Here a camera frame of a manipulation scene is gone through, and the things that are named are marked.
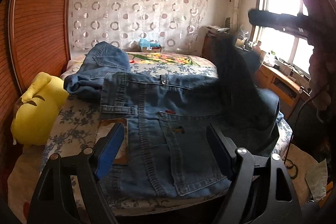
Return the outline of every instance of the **blue gripper pad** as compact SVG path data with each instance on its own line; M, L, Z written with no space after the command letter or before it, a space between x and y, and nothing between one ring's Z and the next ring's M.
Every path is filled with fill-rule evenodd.
M96 178L101 180L106 176L119 151L125 137L125 129L121 123L116 123L110 132L100 138L94 146L97 153Z

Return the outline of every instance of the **red tag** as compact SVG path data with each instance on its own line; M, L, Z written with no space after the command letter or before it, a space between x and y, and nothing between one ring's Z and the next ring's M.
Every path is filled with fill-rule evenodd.
M172 111L172 110L166 110L166 113L169 113L169 114L176 114L175 111Z

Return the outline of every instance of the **window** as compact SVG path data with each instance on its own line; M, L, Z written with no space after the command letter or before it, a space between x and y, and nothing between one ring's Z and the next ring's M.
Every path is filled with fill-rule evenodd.
M298 13L303 13L308 16L302 0L259 0L259 9L276 14L296 16ZM278 58L290 63L305 75L309 75L309 59L313 46L308 45L306 40L265 27L256 28L253 41L257 40L262 42L262 50L275 52Z

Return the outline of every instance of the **plush toy ear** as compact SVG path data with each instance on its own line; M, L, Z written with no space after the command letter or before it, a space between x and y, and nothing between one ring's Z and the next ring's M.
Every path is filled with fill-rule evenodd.
M35 93L39 92L51 81L51 76L45 72L38 73L33 79L31 85L25 93L21 96L22 103L31 100Z

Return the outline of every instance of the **window frame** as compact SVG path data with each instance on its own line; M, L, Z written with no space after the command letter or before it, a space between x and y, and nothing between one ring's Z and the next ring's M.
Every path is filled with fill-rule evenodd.
M256 9L267 10L268 9L267 6L268 6L268 0L257 0L256 1ZM303 12L303 1L302 0L300 0L299 12L300 13ZM251 29L250 40L251 38L252 38L252 42L260 40L262 31L264 28L265 27L259 27L259 26L253 25ZM293 66L296 70L300 70L304 75L309 77L309 72L303 71L301 68L299 68L297 65L293 63L298 44L299 44L299 37L294 37L291 54L290 54L289 60L288 61L286 60L286 62L290 63L290 65Z

